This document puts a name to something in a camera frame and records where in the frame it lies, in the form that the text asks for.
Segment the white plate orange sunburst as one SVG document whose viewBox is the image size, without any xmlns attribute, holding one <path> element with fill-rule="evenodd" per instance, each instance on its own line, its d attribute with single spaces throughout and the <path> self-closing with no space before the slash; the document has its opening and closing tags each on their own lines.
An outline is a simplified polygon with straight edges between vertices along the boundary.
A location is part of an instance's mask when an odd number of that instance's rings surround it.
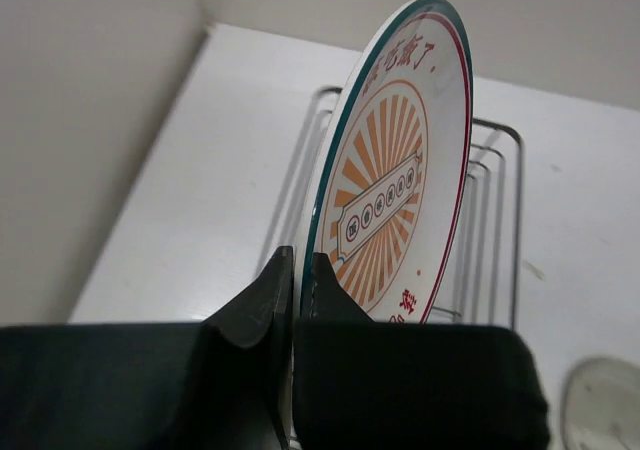
<svg viewBox="0 0 640 450">
<path fill-rule="evenodd" d="M 359 57 L 313 160 L 295 237 L 370 318 L 424 322 L 462 207 L 473 116 L 468 36 L 447 0 L 411 0 Z"/>
</svg>

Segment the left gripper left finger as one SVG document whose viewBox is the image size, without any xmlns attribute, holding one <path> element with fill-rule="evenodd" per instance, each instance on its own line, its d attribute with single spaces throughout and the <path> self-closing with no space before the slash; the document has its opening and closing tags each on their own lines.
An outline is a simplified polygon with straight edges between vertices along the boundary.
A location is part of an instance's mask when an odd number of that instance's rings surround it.
<svg viewBox="0 0 640 450">
<path fill-rule="evenodd" d="M 203 321 L 226 342 L 253 349 L 263 342 L 291 343 L 293 248 L 278 247 L 244 290 Z"/>
</svg>

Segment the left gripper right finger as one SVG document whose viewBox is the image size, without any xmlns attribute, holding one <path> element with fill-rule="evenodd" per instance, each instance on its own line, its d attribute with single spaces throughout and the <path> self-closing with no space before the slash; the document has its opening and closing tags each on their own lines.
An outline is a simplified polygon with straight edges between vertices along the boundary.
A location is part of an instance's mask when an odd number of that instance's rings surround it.
<svg viewBox="0 0 640 450">
<path fill-rule="evenodd" d="M 330 322 L 372 322 L 338 282 L 329 256 L 314 253 L 301 287 L 300 316 Z"/>
</svg>

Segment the clear glass plate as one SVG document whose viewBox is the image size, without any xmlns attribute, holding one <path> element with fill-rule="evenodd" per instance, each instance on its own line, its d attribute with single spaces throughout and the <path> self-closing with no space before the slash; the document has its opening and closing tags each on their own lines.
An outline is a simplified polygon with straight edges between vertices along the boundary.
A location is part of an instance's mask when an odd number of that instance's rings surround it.
<svg viewBox="0 0 640 450">
<path fill-rule="evenodd" d="M 566 449 L 637 449 L 639 366 L 607 356 L 577 363 L 563 386 L 559 421 Z"/>
</svg>

